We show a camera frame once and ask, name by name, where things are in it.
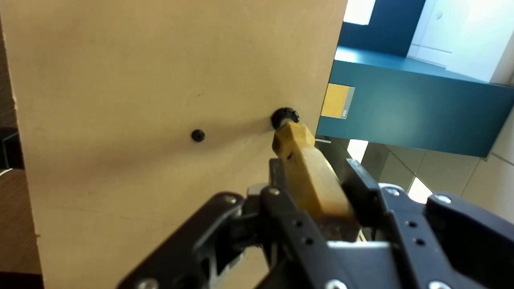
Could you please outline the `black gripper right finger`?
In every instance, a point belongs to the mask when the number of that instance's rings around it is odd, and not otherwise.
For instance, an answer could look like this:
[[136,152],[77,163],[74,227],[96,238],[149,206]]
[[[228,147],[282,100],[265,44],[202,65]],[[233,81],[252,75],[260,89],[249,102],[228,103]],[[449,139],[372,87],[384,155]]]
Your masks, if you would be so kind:
[[379,185],[355,160],[343,163],[342,190],[358,224],[390,243],[409,289],[514,289],[514,225],[435,193],[424,205]]

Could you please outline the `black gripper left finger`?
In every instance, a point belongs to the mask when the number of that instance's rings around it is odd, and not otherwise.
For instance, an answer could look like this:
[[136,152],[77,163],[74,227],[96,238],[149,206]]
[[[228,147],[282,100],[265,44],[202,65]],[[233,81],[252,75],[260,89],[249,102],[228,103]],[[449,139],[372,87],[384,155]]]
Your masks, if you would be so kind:
[[287,197],[218,193],[127,274],[117,289],[212,289],[249,248],[260,250],[268,266],[258,289],[323,289],[329,280],[323,237]]

